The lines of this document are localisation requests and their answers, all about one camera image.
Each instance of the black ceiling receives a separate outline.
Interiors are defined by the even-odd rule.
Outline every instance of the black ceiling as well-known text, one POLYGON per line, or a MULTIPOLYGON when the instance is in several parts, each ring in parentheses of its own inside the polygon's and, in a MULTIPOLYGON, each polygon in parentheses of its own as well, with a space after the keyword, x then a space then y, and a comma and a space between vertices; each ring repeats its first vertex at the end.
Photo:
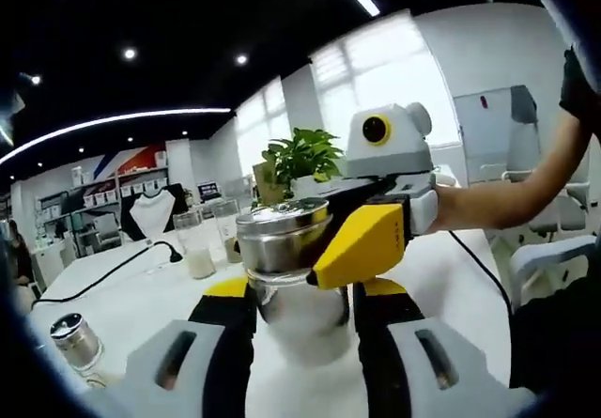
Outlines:
MULTIPOLYGON (((484 0, 374 0, 383 15, 414 14, 484 0)), ((17 146, 91 119, 166 108, 235 109, 286 76, 329 40, 369 22, 354 0, 18 0, 12 77, 26 107, 14 119, 17 146), (121 51, 138 56, 125 62, 121 51), (249 62, 235 64, 237 54, 249 62)), ((0 166, 26 178, 83 157, 151 142, 206 139, 232 115, 166 116, 74 132, 0 166), (127 138, 132 136, 133 143, 127 138), (78 147, 85 147, 81 154, 78 147), (43 168, 37 167, 39 160, 43 168)))

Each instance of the stainless steel cup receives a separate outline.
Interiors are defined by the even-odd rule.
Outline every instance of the stainless steel cup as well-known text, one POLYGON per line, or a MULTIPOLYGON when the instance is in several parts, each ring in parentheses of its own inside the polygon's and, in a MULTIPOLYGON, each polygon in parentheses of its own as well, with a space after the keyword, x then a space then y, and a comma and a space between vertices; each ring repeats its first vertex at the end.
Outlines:
POLYGON ((328 201, 318 198, 257 209, 237 219, 242 261, 258 310, 295 364, 328 364, 350 346, 347 290, 321 290, 306 282, 325 247, 330 220, 328 201))
POLYGON ((50 328, 56 346, 77 371, 86 371, 102 355, 102 343, 78 313, 64 315, 50 328))

